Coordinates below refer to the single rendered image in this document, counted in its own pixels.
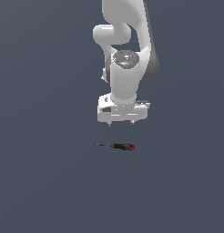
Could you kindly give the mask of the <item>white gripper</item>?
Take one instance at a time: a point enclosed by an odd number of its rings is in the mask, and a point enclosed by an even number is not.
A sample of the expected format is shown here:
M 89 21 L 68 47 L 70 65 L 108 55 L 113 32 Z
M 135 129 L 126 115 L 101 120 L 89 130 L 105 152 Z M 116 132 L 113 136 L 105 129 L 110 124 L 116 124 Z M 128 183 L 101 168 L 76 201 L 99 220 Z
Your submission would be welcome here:
M 110 94 L 106 94 L 98 99 L 97 121 L 106 122 L 110 127 L 115 121 L 129 121 L 130 125 L 134 125 L 136 121 L 147 118 L 149 107 L 147 100 L 120 105 L 111 100 Z

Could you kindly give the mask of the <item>red and black screwdriver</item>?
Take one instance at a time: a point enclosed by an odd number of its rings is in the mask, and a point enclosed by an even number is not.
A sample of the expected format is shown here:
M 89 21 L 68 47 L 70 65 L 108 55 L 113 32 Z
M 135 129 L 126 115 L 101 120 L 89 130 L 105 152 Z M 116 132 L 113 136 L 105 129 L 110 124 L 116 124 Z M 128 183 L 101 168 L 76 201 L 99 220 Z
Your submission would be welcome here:
M 95 144 L 97 146 L 103 146 L 103 147 L 113 147 L 113 148 L 119 148 L 122 150 L 129 150 L 133 151 L 135 150 L 135 146 L 133 144 L 118 144 L 114 143 L 113 145 L 105 145 L 105 144 Z

